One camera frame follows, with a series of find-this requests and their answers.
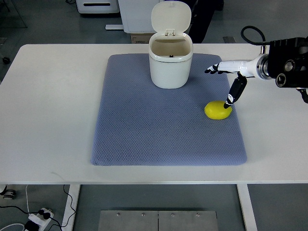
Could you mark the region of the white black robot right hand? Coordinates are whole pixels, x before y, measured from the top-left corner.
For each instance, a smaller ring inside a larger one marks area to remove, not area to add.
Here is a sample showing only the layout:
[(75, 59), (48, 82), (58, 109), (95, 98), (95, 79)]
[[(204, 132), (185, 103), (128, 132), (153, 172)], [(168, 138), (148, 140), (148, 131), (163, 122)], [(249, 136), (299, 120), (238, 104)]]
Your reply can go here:
[(259, 55), (253, 60), (231, 60), (222, 61), (218, 64), (214, 64), (205, 70), (205, 73), (210, 74), (222, 74), (233, 73), (237, 74), (237, 78), (234, 80), (227, 99), (223, 105), (224, 109), (231, 107), (241, 96), (246, 85), (248, 77), (258, 77), (257, 64), (263, 56)]

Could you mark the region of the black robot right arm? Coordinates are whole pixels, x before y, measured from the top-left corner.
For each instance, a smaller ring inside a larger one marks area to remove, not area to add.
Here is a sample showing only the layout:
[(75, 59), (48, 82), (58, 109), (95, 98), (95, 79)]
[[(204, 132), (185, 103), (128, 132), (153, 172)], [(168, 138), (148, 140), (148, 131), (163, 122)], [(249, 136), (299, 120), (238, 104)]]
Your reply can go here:
[(257, 65), (263, 79), (279, 88), (294, 88), (308, 102), (308, 39), (297, 37), (268, 43), (269, 53)]

